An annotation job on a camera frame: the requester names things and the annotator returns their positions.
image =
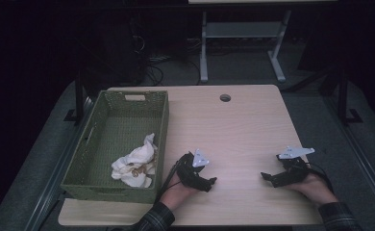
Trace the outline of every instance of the hand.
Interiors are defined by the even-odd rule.
[[[199,190],[184,186],[176,172],[170,179],[167,187],[170,188],[163,193],[160,202],[166,205],[172,212],[187,198],[199,192]]]
[[[325,181],[312,173],[304,181],[284,186],[284,188],[302,193],[318,207],[327,203],[338,202]]]

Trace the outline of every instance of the storage bin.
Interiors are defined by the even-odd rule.
[[[100,92],[69,164],[62,188],[76,199],[153,203],[162,185],[169,106],[167,91]],[[155,133],[156,173],[149,188],[112,179],[112,163]]]

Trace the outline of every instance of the dark background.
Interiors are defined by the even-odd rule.
[[[83,1],[65,3],[85,5]],[[349,79],[363,90],[375,112],[375,1],[340,3],[335,9],[319,15],[313,24],[314,30],[303,18],[309,20],[316,15],[296,13],[288,34],[307,31],[311,36],[300,67],[319,70],[327,64],[340,64]],[[0,203],[59,96],[78,76],[81,67],[93,63],[92,59],[79,58],[79,54],[85,51],[76,38],[90,35],[92,25],[107,17],[103,12],[87,15],[62,13],[56,10],[57,5],[61,4],[50,0],[0,0]],[[175,18],[176,14],[179,15],[177,21],[169,23],[168,18]],[[127,21],[130,16],[122,14],[118,21]],[[183,56],[183,38],[200,36],[195,35],[200,31],[189,28],[191,24],[198,28],[196,23],[200,23],[200,13],[148,13],[147,17],[152,24],[145,25],[149,30],[143,33],[151,39],[148,45],[152,49],[167,48]],[[90,42],[90,47],[102,48],[102,52],[110,47],[102,45],[101,39],[87,42]],[[333,49],[322,49],[328,44]],[[140,62],[138,57],[127,57],[124,63]],[[127,71],[121,69],[121,65],[116,68],[121,73]],[[117,79],[112,84],[130,84],[122,77],[113,76]]]

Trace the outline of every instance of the background table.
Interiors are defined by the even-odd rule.
[[[319,215],[297,192],[275,189],[260,172],[284,169],[275,155],[301,146],[286,105],[275,86],[127,88],[168,90],[169,125],[164,175],[182,155],[200,148],[211,163],[200,175],[217,177],[176,213],[174,225],[315,224]],[[229,94],[223,102],[220,95]],[[128,225],[151,205],[66,199],[62,225]]]

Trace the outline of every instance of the dark sleeve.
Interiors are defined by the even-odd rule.
[[[161,202],[156,203],[138,223],[124,230],[164,231],[175,221],[172,212]]]
[[[358,221],[353,217],[345,203],[336,202],[319,207],[326,230],[361,231]]]

